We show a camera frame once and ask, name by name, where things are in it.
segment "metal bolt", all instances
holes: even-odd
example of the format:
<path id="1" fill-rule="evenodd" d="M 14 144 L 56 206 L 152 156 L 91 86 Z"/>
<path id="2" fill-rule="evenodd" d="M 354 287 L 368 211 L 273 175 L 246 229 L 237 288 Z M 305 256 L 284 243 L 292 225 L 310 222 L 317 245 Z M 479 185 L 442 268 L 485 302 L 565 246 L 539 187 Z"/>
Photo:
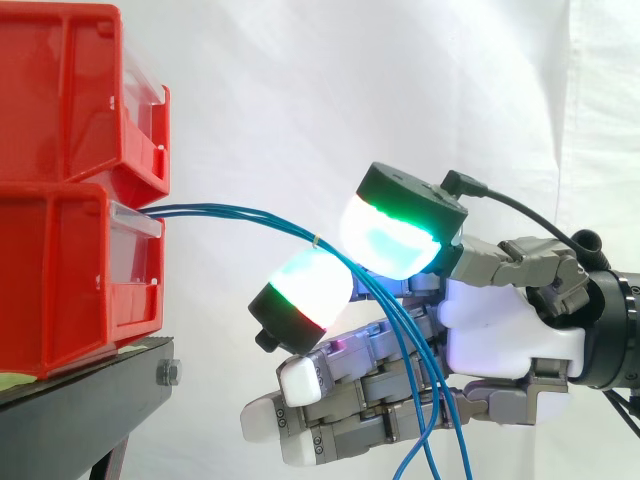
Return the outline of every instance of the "metal bolt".
<path id="1" fill-rule="evenodd" d="M 158 366 L 156 380 L 158 385 L 175 387 L 182 379 L 182 362 L 180 360 L 163 360 Z"/>

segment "red plastic drawer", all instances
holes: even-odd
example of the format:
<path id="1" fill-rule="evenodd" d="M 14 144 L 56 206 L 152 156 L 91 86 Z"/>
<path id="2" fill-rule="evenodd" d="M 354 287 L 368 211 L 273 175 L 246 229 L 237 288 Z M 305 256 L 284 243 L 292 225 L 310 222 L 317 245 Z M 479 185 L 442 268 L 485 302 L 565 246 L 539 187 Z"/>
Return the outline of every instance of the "red plastic drawer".
<path id="1" fill-rule="evenodd" d="M 45 378 L 162 327 L 164 224 L 89 184 L 0 184 L 0 372 Z"/>
<path id="2" fill-rule="evenodd" d="M 141 63 L 116 7 L 0 1 L 0 181 L 166 196 L 169 91 Z"/>

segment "blue cable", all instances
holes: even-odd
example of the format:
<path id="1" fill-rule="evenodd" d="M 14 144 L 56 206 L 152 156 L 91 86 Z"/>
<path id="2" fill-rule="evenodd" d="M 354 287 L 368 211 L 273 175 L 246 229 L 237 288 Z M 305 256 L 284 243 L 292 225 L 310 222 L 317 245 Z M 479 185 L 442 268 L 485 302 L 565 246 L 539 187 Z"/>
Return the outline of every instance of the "blue cable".
<path id="1" fill-rule="evenodd" d="M 208 216 L 208 217 L 219 217 L 219 218 L 230 218 L 230 219 L 241 219 L 248 220 L 255 223 L 259 223 L 271 228 L 275 228 L 277 230 L 283 231 L 285 233 L 289 233 L 291 235 L 297 236 L 307 241 L 313 241 L 315 239 L 315 235 L 311 232 L 288 222 L 276 215 L 270 214 L 268 212 L 264 212 L 261 210 L 244 208 L 244 207 L 235 207 L 229 205 L 221 205 L 221 204 L 182 204 L 182 205 L 166 205 L 160 207 L 151 207 L 147 209 L 141 210 L 141 212 L 150 214 L 153 217 L 178 217 L 178 216 Z M 401 352 L 403 354 L 403 359 L 405 360 L 405 367 L 407 368 L 407 374 L 409 376 L 409 382 L 411 385 L 412 394 L 414 397 L 414 402 L 416 404 L 416 413 L 418 415 L 418 421 L 420 423 L 420 431 L 422 432 L 422 436 L 417 443 L 418 449 L 420 446 L 423 446 L 425 449 L 425 453 L 427 455 L 427 459 L 429 461 L 429 466 L 434 474 L 436 479 L 439 479 L 439 475 L 437 473 L 437 469 L 435 468 L 435 463 L 433 462 L 433 457 L 431 455 L 431 451 L 428 447 L 428 436 L 435 427 L 435 422 L 438 418 L 438 407 L 439 407 L 439 395 L 438 395 L 438 382 L 444 387 L 444 396 L 447 401 L 447 405 L 452 414 L 453 424 L 456 430 L 456 435 L 458 437 L 458 443 L 460 445 L 460 451 L 465 467 L 465 473 L 467 479 L 472 478 L 471 467 L 468 458 L 468 453 L 466 450 L 466 445 L 464 443 L 464 437 L 462 434 L 462 428 L 460 424 L 460 419 L 457 414 L 457 409 L 455 407 L 455 402 L 449 389 L 446 387 L 446 380 L 444 375 L 442 374 L 431 349 L 429 348 L 426 340 L 422 337 L 422 334 L 411 318 L 411 316 L 406 312 L 402 306 L 398 303 L 398 301 L 391 295 L 386 289 L 384 289 L 375 279 L 369 276 L 364 270 L 358 267 L 355 263 L 349 260 L 347 257 L 342 255 L 340 252 L 335 250 L 330 244 L 327 242 L 320 240 L 318 245 L 327 250 L 329 253 L 332 253 L 336 257 L 338 257 L 353 273 L 356 277 L 362 281 L 365 286 L 372 292 L 372 295 L 390 320 L 392 328 L 394 329 L 394 333 L 398 338 L 398 343 L 400 345 Z M 431 382 L 432 391 L 433 391 L 433 410 L 429 425 L 424 427 L 424 417 L 422 415 L 422 408 L 419 400 L 419 392 L 415 380 L 415 376 L 413 375 L 413 371 L 411 370 L 411 365 L 408 357 L 408 352 L 406 350 L 406 345 L 404 344 L 404 340 L 402 338 L 402 333 L 400 332 L 398 325 L 405 330 L 405 333 L 409 336 L 410 340 L 414 344 L 416 350 L 423 358 L 423 362 L 425 364 L 425 368 L 427 369 L 427 373 L 429 375 L 429 380 Z M 415 452 L 409 452 L 409 455 L 405 458 L 404 468 L 410 462 L 410 460 L 415 456 Z"/>
<path id="2" fill-rule="evenodd" d="M 404 460 L 402 460 L 402 463 L 398 467 L 398 470 L 396 470 L 396 473 L 393 476 L 393 480 L 400 480 L 400 478 L 404 474 L 404 471 L 409 466 L 409 463 L 411 463 L 411 460 L 413 460 L 413 457 L 415 457 L 416 453 L 418 453 L 418 450 L 420 450 L 420 447 L 429 441 L 429 435 L 427 435 L 427 433 L 429 432 L 424 432 L 420 436 L 416 444 L 411 448 L 411 450 L 409 450 L 409 453 L 407 453 L 407 456 L 404 457 Z"/>
<path id="3" fill-rule="evenodd" d="M 267 212 L 261 212 L 258 210 L 254 210 L 254 209 L 246 209 L 246 208 L 237 208 L 237 209 L 233 209 L 231 207 L 228 207 L 226 205 L 214 205 L 214 204 L 191 204 L 191 205 L 175 205 L 175 206 L 171 206 L 169 208 L 173 208 L 173 209 L 184 209 L 184 208 L 203 208 L 203 210 L 205 211 L 198 211 L 198 212 L 194 212 L 194 211 L 182 211 L 182 212 L 170 212 L 164 215 L 157 215 L 157 216 L 164 216 L 164 217 L 173 217 L 173 216 L 187 216 L 187 215 L 196 215 L 196 216 L 216 216 L 216 217 L 221 217 L 221 218 L 235 218 L 235 219 L 244 219 L 244 220 L 250 220 L 250 221 L 255 221 L 256 223 L 260 223 L 263 225 L 267 225 L 270 226 L 272 228 L 276 228 L 278 230 L 281 231 L 285 231 L 287 233 L 290 233 L 292 235 L 298 236 L 300 238 L 304 238 L 308 241 L 311 241 L 311 237 L 313 236 L 310 232 L 308 232 L 307 230 L 302 229 L 301 227 L 298 227 L 290 222 L 287 222 L 275 215 L 272 214 L 268 214 Z M 164 210 L 167 209 L 168 207 L 154 207 L 152 209 L 146 209 L 144 211 L 144 213 L 153 213 L 153 212 L 157 212 L 160 210 Z M 257 218 L 257 217 L 253 217 L 253 216 L 245 216 L 242 215 L 241 213 L 239 213 L 239 211 L 241 212 L 247 212 L 250 214 L 257 214 L 260 217 L 263 218 Z M 388 298 L 392 298 L 395 301 L 395 298 L 390 296 L 390 294 L 388 292 L 386 292 L 386 290 L 384 290 L 377 281 L 374 281 L 370 276 L 368 276 L 367 274 L 365 274 L 365 272 L 362 271 L 362 269 L 360 269 L 357 265 L 355 265 L 353 262 L 351 262 L 349 259 L 347 259 L 346 257 L 342 256 L 339 252 L 335 251 L 335 249 L 333 249 L 333 247 L 331 247 L 329 244 L 324 245 L 324 247 L 327 248 L 327 250 L 333 250 L 334 254 L 337 254 L 340 259 L 347 265 L 347 267 L 349 267 L 352 271 L 354 271 L 354 273 L 357 274 L 357 276 L 362 277 L 361 280 L 363 281 L 363 283 L 368 284 L 368 286 L 371 288 L 371 290 L 376 290 L 376 293 L 378 295 L 381 294 L 381 298 L 378 298 L 379 303 L 381 304 L 381 306 L 383 307 L 383 310 L 385 310 L 385 313 L 390 317 L 391 322 L 394 322 L 394 320 L 396 320 L 396 315 L 398 313 L 397 309 L 399 309 L 400 312 L 404 312 L 404 309 L 402 307 L 399 306 L 399 304 L 397 304 L 396 302 L 396 308 L 394 308 L 393 310 L 396 310 L 395 312 L 393 310 L 389 310 L 389 301 Z M 409 322 L 409 324 L 414 324 L 413 319 L 408 316 L 408 314 L 406 315 L 407 320 Z M 432 382 L 432 388 L 435 386 L 435 390 L 434 390 L 434 398 L 438 398 L 438 396 L 435 394 L 437 392 L 437 381 L 434 378 L 433 375 L 433 368 L 430 366 L 430 361 L 429 361 L 429 357 L 425 354 L 425 352 L 423 351 L 423 348 L 420 348 L 421 345 L 418 341 L 416 341 L 416 338 L 414 337 L 414 335 L 412 334 L 413 332 L 411 332 L 410 329 L 407 328 L 407 325 L 405 323 L 405 319 L 403 319 L 402 317 L 399 318 L 399 320 L 402 323 L 403 328 L 405 329 L 405 331 L 407 332 L 407 334 L 412 337 L 412 341 L 414 342 L 414 344 L 418 345 L 418 350 L 421 354 L 421 356 L 423 357 L 423 361 L 425 362 L 425 366 L 429 372 L 430 375 L 430 381 Z M 424 341 L 423 338 L 421 338 L 421 333 L 418 330 L 418 338 L 420 340 L 422 340 L 422 343 L 424 345 L 426 345 L 426 342 Z M 410 364 L 405 363 L 405 366 L 408 366 L 409 368 L 409 373 L 411 373 L 410 375 L 410 380 L 413 380 L 413 385 L 412 385 L 412 394 L 414 395 L 414 401 L 416 401 L 416 399 L 418 398 L 418 392 L 417 392 L 417 385 L 415 385 L 415 378 L 413 377 L 413 372 L 410 370 Z M 418 417 L 422 416 L 422 411 L 421 408 L 418 406 L 420 405 L 419 403 L 417 403 L 417 415 Z M 433 426 L 435 425 L 435 421 L 437 420 L 437 408 L 438 408 L 438 402 L 434 403 L 434 410 L 432 411 L 432 418 L 431 418 L 431 422 L 429 425 L 429 428 L 427 430 L 428 433 L 430 433 L 430 431 L 432 430 Z M 435 464 L 433 462 L 433 457 L 431 455 L 430 450 L 428 449 L 428 446 L 425 445 L 425 452 L 427 453 L 427 459 L 429 460 L 429 465 L 430 468 L 432 469 L 434 476 L 436 478 L 439 478 L 438 474 L 437 474 L 437 469 L 435 469 Z"/>

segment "white backdrop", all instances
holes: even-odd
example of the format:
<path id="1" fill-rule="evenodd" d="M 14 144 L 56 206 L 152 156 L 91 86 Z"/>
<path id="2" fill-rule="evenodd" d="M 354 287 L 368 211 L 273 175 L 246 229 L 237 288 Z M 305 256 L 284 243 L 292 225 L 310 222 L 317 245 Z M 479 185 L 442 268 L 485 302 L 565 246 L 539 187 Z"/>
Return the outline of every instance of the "white backdrop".
<path id="1" fill-rule="evenodd" d="M 598 229 L 616 266 L 640 269 L 632 0 L 116 3 L 172 90 L 171 201 L 270 210 L 337 243 L 371 162 L 431 182 L 456 168 L 570 233 Z M 467 233 L 543 234 L 490 200 L 465 203 Z M 169 220 L 162 333 L 185 372 L 131 436 L 123 479 L 391 478 L 409 443 L 301 470 L 277 444 L 242 439 L 242 407 L 276 389 L 285 358 L 253 343 L 246 306 L 302 248 L 253 225 Z M 332 333 L 380 316 L 352 305 Z M 572 410 L 535 432 L 467 426 L 476 478 L 632 478 L 632 434 L 601 395 L 574 392 Z M 454 434 L 432 438 L 443 478 L 462 478 Z M 405 478 L 428 478 L 424 458 Z"/>

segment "black cable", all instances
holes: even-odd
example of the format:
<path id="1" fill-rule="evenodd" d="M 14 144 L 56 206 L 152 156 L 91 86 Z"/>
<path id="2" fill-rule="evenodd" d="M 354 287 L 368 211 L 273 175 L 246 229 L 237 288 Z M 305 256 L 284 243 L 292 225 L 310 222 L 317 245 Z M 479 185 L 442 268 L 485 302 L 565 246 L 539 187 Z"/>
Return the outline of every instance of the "black cable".
<path id="1" fill-rule="evenodd" d="M 507 205 L 522 213 L 526 217 L 542 226 L 558 240 L 576 252 L 578 262 L 587 270 L 608 270 L 611 268 L 609 261 L 602 253 L 602 240 L 600 236 L 591 230 L 580 230 L 573 237 L 565 235 L 553 223 L 537 214 L 526 205 L 514 200 L 502 193 L 491 190 L 484 183 L 473 177 L 465 175 L 455 170 L 449 170 L 444 181 L 440 185 L 444 191 L 458 199 L 462 195 L 469 197 L 489 197 L 493 200 Z"/>
<path id="2" fill-rule="evenodd" d="M 587 271 L 608 270 L 611 268 L 611 264 L 607 260 L 607 257 L 602 253 L 602 240 L 596 232 L 591 230 L 580 230 L 572 238 L 569 238 L 542 215 L 534 212 L 526 205 L 523 205 L 511 197 L 493 191 L 489 188 L 484 192 L 484 196 L 492 198 L 497 202 L 503 203 L 504 205 L 517 210 L 550 232 L 558 240 L 576 252 L 578 262 L 580 262 Z"/>
<path id="3" fill-rule="evenodd" d="M 587 250 L 586 248 L 584 248 L 579 243 L 574 242 L 571 238 L 569 238 L 567 235 L 565 235 L 558 227 L 556 227 L 549 220 L 544 218 L 542 215 L 534 212 L 529 207 L 527 207 L 526 205 L 523 205 L 522 203 L 518 202 L 517 200 L 514 200 L 513 198 L 507 197 L 506 195 L 503 195 L 502 193 L 499 193 L 499 192 L 496 192 L 496 191 L 493 191 L 493 190 L 489 190 L 489 189 L 487 189 L 487 191 L 485 193 L 485 197 L 493 198 L 495 201 L 500 202 L 500 203 L 504 203 L 505 205 L 513 208 L 514 210 L 519 211 L 523 215 L 526 215 L 531 220 L 533 220 L 534 222 L 539 224 L 542 228 L 544 228 L 549 233 L 551 233 L 554 237 L 556 237 L 562 243 L 565 243 L 567 246 L 569 246 L 573 250 L 575 250 L 576 253 L 583 253 L 583 254 L 587 254 L 587 255 L 597 253 L 597 251 Z"/>
<path id="4" fill-rule="evenodd" d="M 635 417 L 640 417 L 640 412 L 637 411 L 633 405 L 631 405 L 631 402 L 629 402 L 629 400 L 627 400 L 626 398 L 624 398 L 622 395 L 620 395 L 618 392 L 616 392 L 615 390 L 606 390 L 605 392 L 603 392 L 607 397 L 612 398 L 613 400 L 615 400 L 616 402 L 618 402 L 620 405 L 622 405 L 624 408 L 626 408 L 627 410 L 629 410 L 629 413 Z"/>
<path id="5" fill-rule="evenodd" d="M 617 400 L 615 400 L 615 397 L 613 395 L 610 395 L 609 391 L 605 391 L 602 393 L 604 393 L 604 396 L 607 398 L 607 400 L 609 400 L 611 406 L 615 408 L 616 412 L 618 412 L 618 415 L 622 417 L 622 420 L 624 420 L 627 426 L 633 431 L 633 433 L 636 434 L 638 438 L 640 438 L 640 427 L 636 422 L 633 421 L 633 419 L 624 410 L 624 408 L 622 408 L 622 405 L 620 405 Z"/>

